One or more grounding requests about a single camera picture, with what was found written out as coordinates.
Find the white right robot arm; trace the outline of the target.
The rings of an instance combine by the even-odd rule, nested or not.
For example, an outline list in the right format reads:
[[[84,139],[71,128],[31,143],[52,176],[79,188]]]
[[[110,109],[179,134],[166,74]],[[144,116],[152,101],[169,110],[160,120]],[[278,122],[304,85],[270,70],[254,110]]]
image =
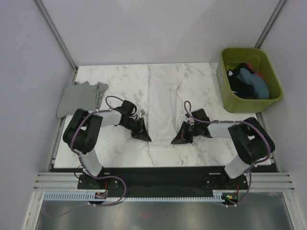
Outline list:
[[[275,151],[275,143],[254,117],[239,122],[211,121],[205,110],[200,108],[186,114],[193,123],[184,121],[173,145],[191,144],[194,137],[229,138],[232,140],[237,155],[228,163],[220,176],[220,184],[224,188],[232,188],[237,177],[255,167],[259,161],[269,157]]]

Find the white t-shirt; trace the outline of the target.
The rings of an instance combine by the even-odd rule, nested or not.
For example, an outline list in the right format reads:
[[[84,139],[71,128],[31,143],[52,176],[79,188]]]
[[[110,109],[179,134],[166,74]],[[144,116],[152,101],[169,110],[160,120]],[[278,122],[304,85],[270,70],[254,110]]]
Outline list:
[[[184,77],[180,64],[149,66],[148,133],[153,146],[168,146],[177,135],[177,88]]]

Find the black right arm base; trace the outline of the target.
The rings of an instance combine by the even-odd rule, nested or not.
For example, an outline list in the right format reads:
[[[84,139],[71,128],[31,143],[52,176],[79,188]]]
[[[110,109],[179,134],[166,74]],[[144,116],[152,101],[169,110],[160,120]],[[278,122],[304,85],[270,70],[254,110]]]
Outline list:
[[[231,179],[223,166],[206,167],[203,179],[206,187],[211,190],[246,190],[248,188],[246,176],[241,175]]]

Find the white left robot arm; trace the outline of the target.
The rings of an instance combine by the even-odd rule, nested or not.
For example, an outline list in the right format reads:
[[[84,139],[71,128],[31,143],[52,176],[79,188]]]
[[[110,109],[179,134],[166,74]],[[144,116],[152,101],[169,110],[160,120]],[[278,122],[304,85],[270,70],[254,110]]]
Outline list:
[[[95,152],[101,128],[122,126],[130,131],[133,139],[152,141],[146,130],[144,118],[135,117],[136,112],[137,106],[127,100],[123,100],[121,106],[108,110],[89,112],[79,108],[65,129],[63,141],[77,155],[83,172],[89,175],[89,184],[94,188],[101,188],[105,184],[103,166]]]

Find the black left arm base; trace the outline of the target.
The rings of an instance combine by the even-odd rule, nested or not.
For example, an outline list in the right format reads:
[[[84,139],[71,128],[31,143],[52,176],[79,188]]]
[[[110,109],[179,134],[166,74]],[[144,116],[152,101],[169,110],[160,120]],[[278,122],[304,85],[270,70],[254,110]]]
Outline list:
[[[116,178],[98,180],[84,172],[78,176],[77,188],[80,190],[118,190],[119,187],[120,180]]]

